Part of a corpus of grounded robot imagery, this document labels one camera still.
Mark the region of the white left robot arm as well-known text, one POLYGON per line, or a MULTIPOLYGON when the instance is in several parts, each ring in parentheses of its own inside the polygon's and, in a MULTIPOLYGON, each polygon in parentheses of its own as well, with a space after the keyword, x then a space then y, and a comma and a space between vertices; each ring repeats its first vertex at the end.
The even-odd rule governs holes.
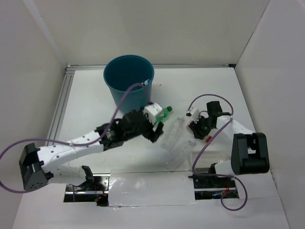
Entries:
POLYGON ((162 110, 132 110, 110 124, 103 124, 88 134, 62 145, 24 147, 19 165, 25 191, 31 192, 48 183, 64 183, 89 190, 95 179, 89 166, 66 166, 66 163, 90 154, 117 148, 142 135, 152 143, 163 134, 163 123, 157 122, 162 110))

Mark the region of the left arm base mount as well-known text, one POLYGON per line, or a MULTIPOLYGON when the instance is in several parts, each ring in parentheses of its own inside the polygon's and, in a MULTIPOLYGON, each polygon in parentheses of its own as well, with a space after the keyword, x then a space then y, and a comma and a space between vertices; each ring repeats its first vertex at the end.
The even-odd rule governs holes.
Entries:
POLYGON ((85 180, 80 185, 66 185, 64 203, 94 202, 99 207, 109 205, 110 174, 93 174, 88 166, 81 166, 85 180))

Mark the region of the red label drink bottle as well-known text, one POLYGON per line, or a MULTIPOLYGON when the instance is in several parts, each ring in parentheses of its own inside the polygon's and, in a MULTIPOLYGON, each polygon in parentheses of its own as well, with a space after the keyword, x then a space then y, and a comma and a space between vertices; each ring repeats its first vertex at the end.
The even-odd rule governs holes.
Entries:
POLYGON ((211 129, 205 123, 190 121, 186 128, 193 134, 195 139, 203 140, 206 143, 212 139, 210 136, 211 129))

